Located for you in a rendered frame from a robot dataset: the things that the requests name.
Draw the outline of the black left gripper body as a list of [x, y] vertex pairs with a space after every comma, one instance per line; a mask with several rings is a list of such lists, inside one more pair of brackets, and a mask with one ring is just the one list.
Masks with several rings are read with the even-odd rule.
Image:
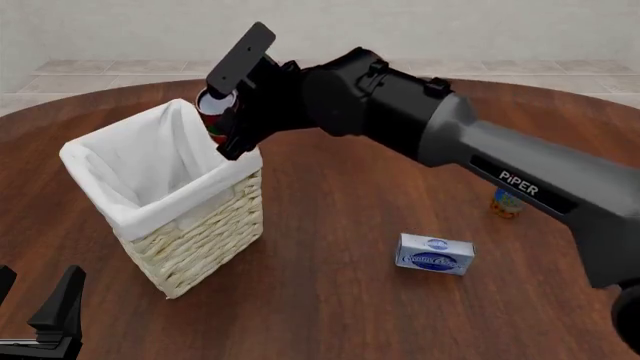
[[0, 360], [77, 360], [82, 341], [62, 336], [37, 339], [0, 339]]

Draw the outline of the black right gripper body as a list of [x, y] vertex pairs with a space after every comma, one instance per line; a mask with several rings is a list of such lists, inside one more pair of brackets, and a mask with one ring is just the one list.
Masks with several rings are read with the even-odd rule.
[[236, 161], [273, 134], [305, 128], [303, 75], [294, 61], [279, 65], [270, 56], [262, 56], [238, 84], [237, 105], [225, 110], [215, 123], [215, 130], [224, 137], [218, 152]]

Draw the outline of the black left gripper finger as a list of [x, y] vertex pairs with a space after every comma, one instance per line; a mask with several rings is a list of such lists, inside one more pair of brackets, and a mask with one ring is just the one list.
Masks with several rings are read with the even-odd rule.
[[9, 266], [0, 265], [0, 301], [6, 299], [16, 281], [17, 274]]
[[86, 272], [70, 266], [49, 298], [27, 321], [37, 337], [81, 337], [81, 301]]

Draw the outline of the red tomato sauce can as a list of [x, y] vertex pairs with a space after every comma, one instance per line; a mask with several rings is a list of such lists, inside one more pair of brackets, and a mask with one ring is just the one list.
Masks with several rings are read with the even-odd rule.
[[203, 89], [197, 95], [194, 106], [212, 140], [217, 144], [224, 143], [226, 136], [216, 128], [216, 123], [225, 110], [237, 109], [237, 92], [233, 91], [223, 99], [216, 99], [208, 93], [207, 89]]

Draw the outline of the wicker basket with white liner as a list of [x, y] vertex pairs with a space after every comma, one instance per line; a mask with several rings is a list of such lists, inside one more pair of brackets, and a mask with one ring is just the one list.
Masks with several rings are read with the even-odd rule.
[[170, 299], [263, 233], [260, 152], [225, 159], [182, 99], [70, 140], [59, 156], [126, 254]]

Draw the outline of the flat dark plate on stalk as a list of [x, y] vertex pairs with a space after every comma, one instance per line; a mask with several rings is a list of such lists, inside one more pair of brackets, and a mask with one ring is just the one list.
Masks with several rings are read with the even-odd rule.
[[206, 77], [207, 92], [213, 98], [230, 95], [244, 80], [276, 39], [276, 35], [261, 22], [256, 22], [245, 32]]

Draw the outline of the blue-white cream cheese box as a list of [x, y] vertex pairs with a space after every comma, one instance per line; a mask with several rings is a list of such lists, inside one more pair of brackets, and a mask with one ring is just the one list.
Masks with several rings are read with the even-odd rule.
[[465, 275], [476, 255], [472, 242], [401, 233], [395, 265], [448, 275]]

